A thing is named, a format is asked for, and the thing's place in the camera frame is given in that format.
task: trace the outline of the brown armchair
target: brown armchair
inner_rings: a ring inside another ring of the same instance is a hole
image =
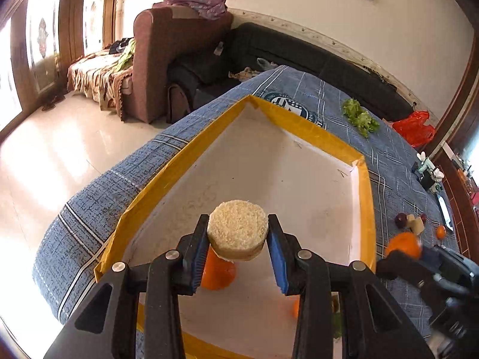
[[[189,7],[161,3],[138,14],[133,24],[137,42],[133,93],[124,96],[125,112],[146,123],[166,113],[166,71],[177,56],[218,43],[230,30],[230,13],[206,20]]]

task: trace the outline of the sofa cushion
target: sofa cushion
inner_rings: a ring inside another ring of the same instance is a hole
[[[226,78],[213,85],[198,87],[195,92],[195,97],[193,98],[193,109],[199,109],[239,84],[240,82],[237,79]]]
[[[245,67],[261,70],[256,59],[285,64],[314,75],[324,67],[331,53],[301,39],[254,23],[244,23],[231,31],[225,41],[225,50],[238,73]]]
[[[193,99],[196,89],[203,84],[195,73],[192,73],[181,64],[170,64],[167,76],[168,84],[177,83],[180,85],[189,100]]]
[[[319,78],[349,94],[376,116],[388,121],[402,120],[413,111],[409,102],[396,92],[395,86],[336,55],[327,61]]]
[[[228,76],[231,61],[224,54],[216,55],[215,47],[179,56],[169,66],[182,66],[195,74],[204,85]]]

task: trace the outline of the pink cloth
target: pink cloth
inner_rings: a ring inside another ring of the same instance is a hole
[[[162,5],[184,5],[205,19],[215,20],[226,13],[228,7],[225,3],[226,0],[164,0]]]

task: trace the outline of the wall molding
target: wall molding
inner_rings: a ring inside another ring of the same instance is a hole
[[[357,52],[356,50],[353,50],[352,48],[348,47],[347,45],[308,27],[304,27],[287,20],[279,19],[278,17],[236,8],[228,8],[228,11],[234,15],[232,28],[236,28],[240,24],[245,22],[256,23],[264,27],[271,28],[272,30],[294,36],[295,38],[304,40],[305,42],[314,44],[318,47],[328,50],[329,52],[332,52],[333,54],[343,59],[346,59],[347,61],[351,61],[359,67],[366,66],[367,68],[374,70],[379,75],[381,75],[387,82],[396,86],[398,89],[398,93],[402,97],[404,97],[411,105],[414,105],[415,102],[417,104],[415,110],[427,110],[430,114],[429,124],[433,126],[436,126],[438,124],[439,120],[437,116],[423,102],[421,102],[420,99],[418,99],[418,97],[413,93],[412,90],[410,90],[406,85],[404,85],[391,73],[383,69],[380,65],[367,58],[360,52]]]

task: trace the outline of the orange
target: orange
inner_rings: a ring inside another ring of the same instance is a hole
[[[299,296],[293,302],[293,309],[291,309],[291,314],[293,314],[294,318],[298,318],[299,314]]]
[[[444,228],[444,225],[439,225],[439,227],[436,228],[436,237],[439,240],[443,240],[446,237],[446,229]]]
[[[210,247],[204,264],[201,286],[208,290],[221,290],[228,287],[235,277],[234,263],[221,259]]]
[[[386,248],[386,256],[393,250],[402,251],[413,259],[419,259],[421,256],[421,245],[415,234],[411,232],[402,232],[393,237]]]

